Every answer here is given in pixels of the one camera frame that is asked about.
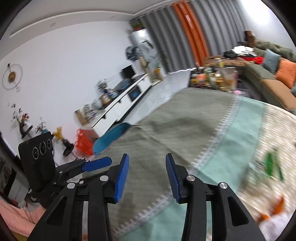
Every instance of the white floor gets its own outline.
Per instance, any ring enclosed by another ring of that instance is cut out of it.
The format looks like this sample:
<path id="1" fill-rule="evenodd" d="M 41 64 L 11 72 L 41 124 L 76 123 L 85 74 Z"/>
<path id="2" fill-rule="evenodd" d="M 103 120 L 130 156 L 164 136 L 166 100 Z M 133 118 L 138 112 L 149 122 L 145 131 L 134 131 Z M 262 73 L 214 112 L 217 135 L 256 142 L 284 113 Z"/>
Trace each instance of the white floor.
<path id="1" fill-rule="evenodd" d="M 162 82 L 153 86 L 132 109 L 124 122 L 132 125 L 149 115 L 160 105 L 169 101 L 174 93 L 188 87 L 190 70 L 168 74 Z"/>

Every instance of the red plastic bag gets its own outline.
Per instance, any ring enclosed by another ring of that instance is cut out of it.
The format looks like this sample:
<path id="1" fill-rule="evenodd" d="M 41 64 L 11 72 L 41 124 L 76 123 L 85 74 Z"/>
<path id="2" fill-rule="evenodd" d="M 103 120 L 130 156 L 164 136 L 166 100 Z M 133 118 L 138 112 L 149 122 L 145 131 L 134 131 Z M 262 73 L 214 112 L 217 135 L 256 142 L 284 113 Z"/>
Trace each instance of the red plastic bag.
<path id="1" fill-rule="evenodd" d="M 77 135 L 77 141 L 75 142 L 76 148 L 79 149 L 84 154 L 88 156 L 92 156 L 94 154 L 92 150 L 93 143 L 89 140 L 89 138 L 86 136 L 84 131 L 81 129 L 78 129 L 76 135 Z"/>

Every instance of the gray curtain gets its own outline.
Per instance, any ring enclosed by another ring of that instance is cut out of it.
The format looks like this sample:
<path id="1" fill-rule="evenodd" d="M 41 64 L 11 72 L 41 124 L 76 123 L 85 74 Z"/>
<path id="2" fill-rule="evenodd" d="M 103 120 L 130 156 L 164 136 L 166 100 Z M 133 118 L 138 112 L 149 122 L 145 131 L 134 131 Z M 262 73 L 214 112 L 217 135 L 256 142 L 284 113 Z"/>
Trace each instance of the gray curtain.
<path id="1" fill-rule="evenodd" d="M 165 56 L 167 72 L 196 67 L 186 34 L 172 6 L 139 17 L 158 51 Z"/>
<path id="2" fill-rule="evenodd" d="M 246 25 L 237 0 L 193 0 L 189 4 L 195 10 L 212 55 L 221 55 L 237 46 L 238 41 L 244 41 Z"/>

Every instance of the sofa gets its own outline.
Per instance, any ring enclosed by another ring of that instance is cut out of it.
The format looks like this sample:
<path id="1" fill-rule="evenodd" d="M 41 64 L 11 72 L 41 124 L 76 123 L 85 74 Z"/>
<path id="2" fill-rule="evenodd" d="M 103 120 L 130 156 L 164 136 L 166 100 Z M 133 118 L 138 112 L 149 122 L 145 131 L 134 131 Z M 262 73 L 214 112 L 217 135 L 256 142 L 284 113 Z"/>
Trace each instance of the sofa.
<path id="1" fill-rule="evenodd" d="M 279 54 L 282 60 L 296 62 L 296 53 L 291 49 L 268 41 L 255 40 L 254 52 L 258 56 L 264 57 L 266 49 Z M 296 97 L 285 84 L 275 79 L 274 74 L 263 66 L 250 62 L 246 62 L 243 74 L 259 90 L 267 103 L 295 112 Z"/>

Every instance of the pink object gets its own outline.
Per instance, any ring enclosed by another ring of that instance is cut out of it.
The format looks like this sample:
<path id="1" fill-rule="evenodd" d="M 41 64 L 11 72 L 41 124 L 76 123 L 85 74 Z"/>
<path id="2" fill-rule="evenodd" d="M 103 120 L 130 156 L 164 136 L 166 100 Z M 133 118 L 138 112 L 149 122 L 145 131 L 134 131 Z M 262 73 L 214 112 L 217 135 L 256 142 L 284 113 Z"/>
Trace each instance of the pink object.
<path id="1" fill-rule="evenodd" d="M 0 213 L 9 229 L 26 237 L 29 237 L 44 212 L 45 209 L 42 206 L 29 212 L 0 200 Z"/>

